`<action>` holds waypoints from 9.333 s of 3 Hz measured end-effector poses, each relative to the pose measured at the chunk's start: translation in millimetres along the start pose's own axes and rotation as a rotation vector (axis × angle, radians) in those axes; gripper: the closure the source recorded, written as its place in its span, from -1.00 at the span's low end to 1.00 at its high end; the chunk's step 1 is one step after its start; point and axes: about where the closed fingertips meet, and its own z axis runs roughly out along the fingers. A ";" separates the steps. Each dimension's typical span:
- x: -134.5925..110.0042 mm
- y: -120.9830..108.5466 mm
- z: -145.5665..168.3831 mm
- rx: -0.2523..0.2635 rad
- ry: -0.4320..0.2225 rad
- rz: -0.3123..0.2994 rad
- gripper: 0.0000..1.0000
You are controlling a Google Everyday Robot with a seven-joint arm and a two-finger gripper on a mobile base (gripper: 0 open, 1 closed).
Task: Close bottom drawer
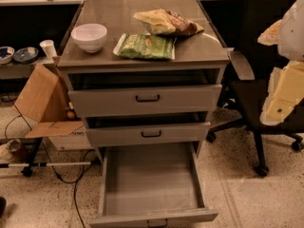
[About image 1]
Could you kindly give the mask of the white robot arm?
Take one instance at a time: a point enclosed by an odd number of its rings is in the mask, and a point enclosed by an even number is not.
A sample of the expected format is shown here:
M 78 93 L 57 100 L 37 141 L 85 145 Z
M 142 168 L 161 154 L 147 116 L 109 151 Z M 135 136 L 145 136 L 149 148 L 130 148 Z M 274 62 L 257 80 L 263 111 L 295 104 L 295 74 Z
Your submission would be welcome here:
M 282 69 L 273 69 L 259 117 L 266 125 L 281 124 L 304 99 L 304 0 L 296 0 L 257 41 L 265 46 L 277 45 L 278 54 L 288 60 Z

